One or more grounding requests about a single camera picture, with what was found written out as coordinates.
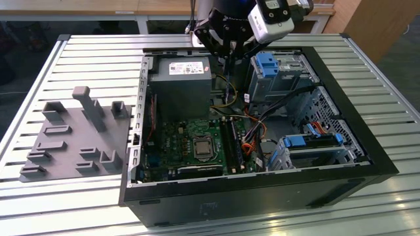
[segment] orange wire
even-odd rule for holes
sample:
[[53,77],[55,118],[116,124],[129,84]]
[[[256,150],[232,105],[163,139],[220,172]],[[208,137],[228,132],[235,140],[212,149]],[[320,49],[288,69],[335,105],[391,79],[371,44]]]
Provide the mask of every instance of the orange wire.
[[247,155],[249,155],[251,154],[251,152],[253,151],[253,146],[251,145],[251,144],[243,144],[243,150],[244,150],[244,152],[247,153]]
[[319,122],[311,122],[311,124],[315,125],[321,134],[327,134]]
[[[255,118],[253,116],[249,115],[248,113],[248,108],[244,109],[244,113],[245,113],[245,116],[248,116],[253,121],[257,122],[257,118]],[[265,137],[265,133],[267,133],[267,126],[265,124],[261,122],[261,125],[263,125],[263,128],[264,128],[264,133],[261,135],[261,139]]]

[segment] chip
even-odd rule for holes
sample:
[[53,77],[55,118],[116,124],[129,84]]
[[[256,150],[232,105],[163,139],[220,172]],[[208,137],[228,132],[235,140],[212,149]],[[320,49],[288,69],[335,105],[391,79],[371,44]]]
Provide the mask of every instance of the chip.
[[211,153],[211,144],[208,141],[196,142],[196,154],[209,154]]

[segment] black cable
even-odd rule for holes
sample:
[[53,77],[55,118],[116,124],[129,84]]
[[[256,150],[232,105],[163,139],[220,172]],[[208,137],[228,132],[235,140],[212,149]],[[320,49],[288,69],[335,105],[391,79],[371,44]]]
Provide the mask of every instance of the black cable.
[[256,153],[257,153],[257,158],[260,158],[261,160],[261,163],[263,163],[263,171],[265,171],[265,157],[264,157],[264,153],[263,153],[263,149],[261,149],[261,139],[259,138],[260,137],[260,129],[257,129],[256,131],[256,136],[255,136],[255,139],[256,139]]
[[312,92],[317,87],[316,85],[311,85],[311,86],[305,86],[301,88],[295,89],[295,91],[289,92],[280,100],[277,100],[268,108],[267,110],[261,113],[261,115],[259,116],[259,121],[255,123],[255,126],[251,128],[251,130],[248,131],[247,135],[245,135],[245,142],[251,142],[252,137],[259,129],[260,123],[268,118],[268,116],[271,114],[275,113],[275,111],[281,108],[283,106],[285,106],[288,104],[288,102],[292,100],[292,98],[295,96],[297,96],[301,93],[305,92]]
[[215,111],[217,111],[220,114],[223,114],[224,116],[235,116],[235,115],[240,115],[243,116],[241,114],[237,114],[236,112],[233,112],[232,114],[227,114],[225,112],[223,112],[220,109],[217,109],[216,107],[211,107]]
[[217,79],[217,78],[221,78],[223,81],[227,83],[227,86],[228,86],[229,91],[231,91],[231,88],[232,88],[233,93],[236,93],[236,92],[235,92],[236,89],[235,89],[232,83],[228,81],[228,79],[225,79],[221,75],[216,75],[215,79]]
[[195,15],[196,15],[196,0],[191,0],[191,18],[189,18],[189,31],[195,29]]
[[307,9],[307,15],[313,11],[313,0],[308,0],[309,9]]
[[272,142],[275,145],[277,145],[277,141],[276,140],[272,140],[272,139],[265,139],[267,142]]
[[300,131],[301,134],[304,134],[303,127],[304,127],[308,123],[309,123],[309,122],[308,122],[305,119],[303,119],[303,120],[300,121],[300,123],[299,123],[299,131]]

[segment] floor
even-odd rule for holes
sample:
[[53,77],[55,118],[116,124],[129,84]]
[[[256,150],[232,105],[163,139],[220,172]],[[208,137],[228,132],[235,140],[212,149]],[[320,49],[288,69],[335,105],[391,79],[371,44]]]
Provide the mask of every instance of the floor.
[[[160,25],[149,24],[149,31],[155,33],[173,33],[183,30],[185,23],[167,21],[161,25],[171,25],[171,31],[165,31]],[[92,34],[99,28],[97,22],[51,22],[43,23],[48,29],[45,36],[51,47],[41,53],[31,53],[24,47],[16,46],[7,54],[5,59],[17,74],[17,78],[7,85],[0,86],[0,139],[13,120],[25,93],[43,67],[44,61],[55,40],[60,34]],[[135,22],[120,22],[121,34],[139,34]],[[403,95],[420,110],[420,16],[411,23],[411,29],[392,46],[387,56],[377,64],[388,79],[401,91]]]
[[396,88],[420,111],[420,15],[409,25],[409,31],[391,47],[377,64]]

